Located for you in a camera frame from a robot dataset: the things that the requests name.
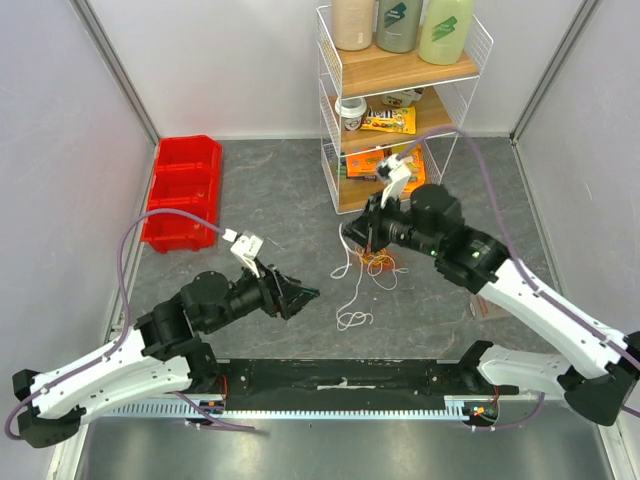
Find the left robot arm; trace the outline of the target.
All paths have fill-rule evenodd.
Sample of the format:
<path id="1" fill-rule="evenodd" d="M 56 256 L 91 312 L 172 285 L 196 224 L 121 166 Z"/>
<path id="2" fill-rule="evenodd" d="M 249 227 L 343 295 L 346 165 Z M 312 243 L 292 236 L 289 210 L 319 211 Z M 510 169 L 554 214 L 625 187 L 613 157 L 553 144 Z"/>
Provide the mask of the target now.
<path id="1" fill-rule="evenodd" d="M 135 400 L 211 392 L 221 369 L 204 335 L 254 311 L 288 320 L 319 295 L 273 266 L 244 268 L 236 281 L 202 272 L 151 312 L 127 319 L 116 339 L 84 357 L 49 372 L 15 373 L 19 403 L 6 420 L 5 434 L 47 448 Z"/>

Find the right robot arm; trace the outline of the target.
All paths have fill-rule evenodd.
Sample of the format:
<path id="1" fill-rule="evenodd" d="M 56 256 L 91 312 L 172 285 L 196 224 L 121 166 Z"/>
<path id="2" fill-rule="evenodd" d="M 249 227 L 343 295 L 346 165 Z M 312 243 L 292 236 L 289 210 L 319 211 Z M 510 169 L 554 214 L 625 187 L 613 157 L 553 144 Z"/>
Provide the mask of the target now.
<path id="1" fill-rule="evenodd" d="M 445 187 L 414 190 L 407 209 L 378 192 L 342 233 L 372 252 L 395 244 L 433 258 L 447 281 L 503 308 L 557 351 L 544 355 L 478 341 L 457 371 L 465 391 L 513 386 L 561 397 L 602 426 L 625 411 L 639 380 L 638 333 L 594 319 L 540 281 L 503 243 L 467 225 L 459 200 Z"/>

